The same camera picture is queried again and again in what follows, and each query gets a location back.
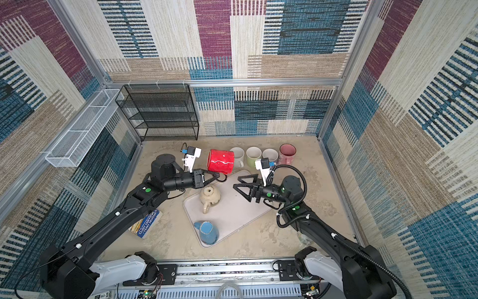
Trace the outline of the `pink patterned mug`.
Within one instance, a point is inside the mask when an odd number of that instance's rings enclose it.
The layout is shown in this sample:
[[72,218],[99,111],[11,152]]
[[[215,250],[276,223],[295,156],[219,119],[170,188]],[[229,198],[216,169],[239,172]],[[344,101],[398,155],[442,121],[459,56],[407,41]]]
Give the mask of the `pink patterned mug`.
[[297,149],[292,144],[283,144],[280,146],[278,164],[292,165]]

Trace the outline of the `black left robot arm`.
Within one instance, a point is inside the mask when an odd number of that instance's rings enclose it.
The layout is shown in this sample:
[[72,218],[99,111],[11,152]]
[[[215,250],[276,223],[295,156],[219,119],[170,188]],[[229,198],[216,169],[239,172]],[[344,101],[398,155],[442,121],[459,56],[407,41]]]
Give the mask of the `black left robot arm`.
[[161,154],[151,172],[111,213],[61,247],[49,246],[40,258],[41,287],[54,299],[86,299],[100,282],[92,270],[97,258],[133,224],[151,214],[169,192],[200,189],[220,178],[206,169],[184,171],[172,154]]

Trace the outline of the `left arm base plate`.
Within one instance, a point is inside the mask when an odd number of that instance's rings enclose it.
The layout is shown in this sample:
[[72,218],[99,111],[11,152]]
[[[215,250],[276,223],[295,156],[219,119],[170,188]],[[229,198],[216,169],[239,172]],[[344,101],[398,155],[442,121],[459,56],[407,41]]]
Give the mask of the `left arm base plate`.
[[122,283],[123,287],[142,287],[174,285],[176,281],[177,264],[148,265],[144,274],[137,280],[128,280]]

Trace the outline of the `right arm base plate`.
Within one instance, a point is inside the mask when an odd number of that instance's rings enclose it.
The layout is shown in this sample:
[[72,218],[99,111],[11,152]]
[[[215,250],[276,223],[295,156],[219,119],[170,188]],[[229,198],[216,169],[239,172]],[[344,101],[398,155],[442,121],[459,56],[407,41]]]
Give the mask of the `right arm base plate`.
[[311,274],[303,262],[297,260],[276,260],[272,268],[277,271],[280,281],[310,280]]

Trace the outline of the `purple mug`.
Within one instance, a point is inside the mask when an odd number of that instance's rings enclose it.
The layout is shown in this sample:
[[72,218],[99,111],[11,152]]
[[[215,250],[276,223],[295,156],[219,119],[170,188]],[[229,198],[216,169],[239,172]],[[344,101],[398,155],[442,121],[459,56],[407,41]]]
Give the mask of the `purple mug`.
[[277,163],[279,159],[279,153],[275,149],[268,148],[263,151],[262,157],[268,159],[269,162]]

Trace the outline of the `blue mug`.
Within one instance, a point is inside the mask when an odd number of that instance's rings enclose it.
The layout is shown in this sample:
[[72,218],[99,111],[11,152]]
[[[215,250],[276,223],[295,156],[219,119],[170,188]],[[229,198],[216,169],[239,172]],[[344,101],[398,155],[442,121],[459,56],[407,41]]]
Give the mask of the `blue mug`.
[[199,238],[204,244],[214,245],[219,240],[219,231],[211,222],[196,222],[194,227],[198,230]]

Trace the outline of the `red mug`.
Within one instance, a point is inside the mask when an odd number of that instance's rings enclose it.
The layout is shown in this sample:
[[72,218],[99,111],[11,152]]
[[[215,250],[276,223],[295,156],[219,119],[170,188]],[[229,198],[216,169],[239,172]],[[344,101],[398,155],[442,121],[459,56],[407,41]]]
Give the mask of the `red mug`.
[[207,159],[207,169],[229,175],[234,169],[235,155],[232,151],[211,149]]

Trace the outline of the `white mug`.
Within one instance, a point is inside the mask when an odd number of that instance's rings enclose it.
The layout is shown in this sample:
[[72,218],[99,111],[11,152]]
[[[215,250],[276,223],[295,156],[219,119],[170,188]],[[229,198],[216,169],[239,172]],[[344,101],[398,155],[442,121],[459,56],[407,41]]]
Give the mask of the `white mug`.
[[234,147],[230,150],[234,154],[234,168],[243,168],[245,166],[245,152],[240,147]]

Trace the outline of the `beige speckled mug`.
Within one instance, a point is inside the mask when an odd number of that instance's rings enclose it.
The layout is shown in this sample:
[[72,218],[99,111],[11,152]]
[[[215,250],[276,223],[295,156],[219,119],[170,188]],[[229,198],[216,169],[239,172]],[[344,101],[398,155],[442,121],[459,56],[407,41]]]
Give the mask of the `beige speckled mug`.
[[200,192],[200,201],[203,205],[202,212],[207,214],[212,206],[218,204],[221,200],[221,192],[215,186],[206,186]]

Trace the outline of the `light green mug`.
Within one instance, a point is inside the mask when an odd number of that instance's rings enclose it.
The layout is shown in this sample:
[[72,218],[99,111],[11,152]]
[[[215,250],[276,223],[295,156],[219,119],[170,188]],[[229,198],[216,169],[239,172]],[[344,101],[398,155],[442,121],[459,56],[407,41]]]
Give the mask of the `light green mug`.
[[261,160],[262,151],[259,147],[250,147],[246,150],[246,162],[251,169],[256,169],[256,160]]

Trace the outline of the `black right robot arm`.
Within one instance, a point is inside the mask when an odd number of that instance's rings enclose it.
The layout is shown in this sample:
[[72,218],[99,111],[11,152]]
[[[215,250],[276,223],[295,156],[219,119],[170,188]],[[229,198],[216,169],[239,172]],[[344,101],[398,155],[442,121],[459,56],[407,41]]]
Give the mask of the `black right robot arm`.
[[307,183],[303,175],[286,176],[280,185],[264,183],[257,175],[241,176],[234,190],[247,201],[282,204],[276,215],[280,228],[291,226],[327,252],[338,267],[338,286],[348,299],[391,299],[401,289],[412,297],[408,287],[387,268],[379,251],[362,247],[331,228],[305,203]]

